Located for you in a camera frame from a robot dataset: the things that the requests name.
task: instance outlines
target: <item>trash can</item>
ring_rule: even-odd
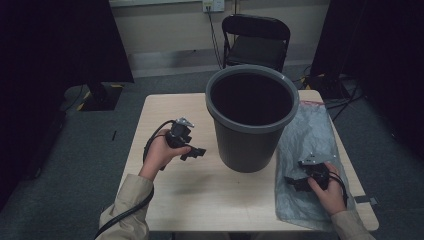
[[[214,74],[206,86],[206,107],[225,165],[243,173],[266,167],[298,105],[294,84],[273,69],[238,65]]]

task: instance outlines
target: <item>light wooden table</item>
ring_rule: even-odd
[[[301,100],[320,101],[318,92],[299,91]],[[213,119],[206,109],[205,94],[151,95],[146,98],[124,169],[138,174],[144,146],[160,124],[180,117],[195,125],[191,145],[207,149],[204,157],[175,158],[155,179],[155,196],[147,223],[151,231],[307,231],[279,221],[275,214],[274,182],[276,159],[255,173],[239,173],[220,159]],[[353,196],[365,195],[346,150],[334,129],[341,161]],[[357,204],[366,228],[378,228],[369,203]]]

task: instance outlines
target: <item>beige sleeve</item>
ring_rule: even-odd
[[[343,211],[331,216],[341,240],[375,240],[365,228],[356,211]]]
[[[106,224],[115,216],[131,209],[143,201],[153,188],[153,182],[137,175],[128,174],[119,190],[115,203],[108,207],[100,216],[99,227]],[[138,210],[131,216],[116,223],[97,240],[104,239],[142,239],[149,238],[149,228],[145,221],[147,207]]]

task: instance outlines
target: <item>gray plastic bag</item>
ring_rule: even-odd
[[[275,206],[278,219],[315,230],[332,231],[330,217],[314,192],[296,192],[286,183],[307,175],[298,166],[310,154],[328,155],[339,169],[348,192],[348,209],[355,209],[344,168],[340,162],[333,128],[323,103],[301,101],[294,119],[284,128],[277,146]]]

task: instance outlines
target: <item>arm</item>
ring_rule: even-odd
[[[337,168],[325,163],[330,172],[339,175]],[[372,240],[374,237],[364,227],[356,211],[347,211],[343,202],[342,189],[338,182],[330,178],[327,190],[322,190],[318,183],[309,178],[308,183],[319,198],[321,205],[331,216],[334,228],[342,240]]]
[[[100,226],[143,201],[152,190],[159,169],[167,165],[173,157],[191,150],[190,147],[168,147],[163,136],[166,132],[167,130],[161,130],[152,142],[138,176],[129,174],[126,177],[114,204],[100,216]],[[113,225],[96,239],[148,239],[149,229],[145,221],[147,207]]]

